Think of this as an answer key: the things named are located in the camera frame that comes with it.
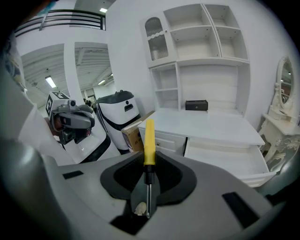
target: arched glass cabinet door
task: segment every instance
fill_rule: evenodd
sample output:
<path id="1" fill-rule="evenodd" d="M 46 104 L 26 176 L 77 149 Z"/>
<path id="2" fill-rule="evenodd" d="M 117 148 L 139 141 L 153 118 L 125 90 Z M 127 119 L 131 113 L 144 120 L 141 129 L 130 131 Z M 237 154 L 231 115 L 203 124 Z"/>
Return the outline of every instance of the arched glass cabinet door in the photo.
<path id="1" fill-rule="evenodd" d="M 174 43 L 163 12 L 141 20 L 140 26 L 149 68 L 176 61 Z"/>

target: railing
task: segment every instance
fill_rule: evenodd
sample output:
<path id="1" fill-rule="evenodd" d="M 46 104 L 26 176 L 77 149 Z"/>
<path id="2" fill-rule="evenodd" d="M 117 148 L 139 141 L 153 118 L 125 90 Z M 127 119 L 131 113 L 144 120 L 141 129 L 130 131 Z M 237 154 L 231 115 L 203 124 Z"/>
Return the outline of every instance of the railing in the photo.
<path id="1" fill-rule="evenodd" d="M 15 30 L 15 34 L 16 37 L 18 37 L 33 30 L 41 31 L 46 27 L 60 25 L 106 30 L 104 15 L 80 10 L 58 9 L 49 11 L 44 16 L 37 16 L 33 19 L 30 19 L 26 23 L 19 26 Z"/>

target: yellow screwdriver handle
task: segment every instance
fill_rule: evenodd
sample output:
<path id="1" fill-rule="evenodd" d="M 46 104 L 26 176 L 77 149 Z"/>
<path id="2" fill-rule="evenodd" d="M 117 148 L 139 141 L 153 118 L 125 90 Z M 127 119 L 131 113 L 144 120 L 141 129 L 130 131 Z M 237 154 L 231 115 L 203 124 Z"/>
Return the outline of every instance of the yellow screwdriver handle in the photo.
<path id="1" fill-rule="evenodd" d="M 154 120 L 146 121 L 144 165 L 155 165 Z"/>

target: screwdriver shaft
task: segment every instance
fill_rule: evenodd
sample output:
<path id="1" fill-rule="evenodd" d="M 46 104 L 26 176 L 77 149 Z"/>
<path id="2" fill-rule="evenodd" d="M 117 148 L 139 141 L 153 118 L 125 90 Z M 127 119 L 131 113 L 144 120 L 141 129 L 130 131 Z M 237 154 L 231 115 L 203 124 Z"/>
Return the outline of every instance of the screwdriver shaft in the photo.
<path id="1" fill-rule="evenodd" d="M 150 215 L 151 215 L 151 194 L 152 194 L 152 184 L 148 184 L 147 185 L 147 218 L 150 218 Z"/>

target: white drawer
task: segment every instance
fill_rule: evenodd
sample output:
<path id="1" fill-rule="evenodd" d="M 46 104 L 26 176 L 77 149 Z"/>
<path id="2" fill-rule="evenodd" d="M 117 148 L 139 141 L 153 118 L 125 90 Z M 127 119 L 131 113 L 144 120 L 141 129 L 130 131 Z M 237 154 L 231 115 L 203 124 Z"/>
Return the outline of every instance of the white drawer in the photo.
<path id="1" fill-rule="evenodd" d="M 184 156 L 223 168 L 252 188 L 261 186 L 276 174 L 269 172 L 257 146 L 219 147 L 188 138 Z"/>
<path id="2" fill-rule="evenodd" d="M 145 129 L 140 128 L 142 142 L 145 140 Z M 169 151 L 182 155 L 185 137 L 155 132 L 155 144 L 158 151 Z"/>

